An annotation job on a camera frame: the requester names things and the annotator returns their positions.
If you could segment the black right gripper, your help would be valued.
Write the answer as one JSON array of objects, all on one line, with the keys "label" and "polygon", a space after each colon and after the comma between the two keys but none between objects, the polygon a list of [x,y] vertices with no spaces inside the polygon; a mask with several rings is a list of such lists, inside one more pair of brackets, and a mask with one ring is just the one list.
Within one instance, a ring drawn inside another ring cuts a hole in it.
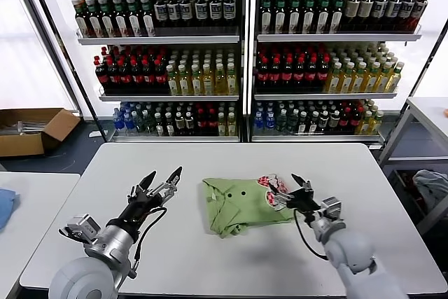
[{"label": "black right gripper", "polygon": [[289,208],[298,211],[304,216],[306,223],[311,223],[315,220],[315,212],[320,209],[320,206],[314,201],[314,190],[311,186],[311,181],[306,181],[301,176],[292,173],[291,177],[299,187],[292,193],[288,193],[285,188],[277,188],[275,186],[269,187],[269,203],[275,209],[284,209],[289,202]]}]

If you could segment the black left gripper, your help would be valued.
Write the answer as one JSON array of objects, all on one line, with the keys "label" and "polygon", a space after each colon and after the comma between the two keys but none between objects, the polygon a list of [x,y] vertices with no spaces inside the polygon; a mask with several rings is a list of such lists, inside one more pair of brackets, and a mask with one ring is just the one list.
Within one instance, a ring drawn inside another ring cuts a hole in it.
[{"label": "black left gripper", "polygon": [[182,166],[175,169],[165,182],[151,189],[148,196],[146,193],[157,172],[154,170],[142,178],[138,184],[131,187],[127,196],[128,205],[117,218],[111,219],[107,226],[115,225],[123,230],[138,230],[151,210],[161,207],[162,202],[169,201],[177,192],[182,170]]}]

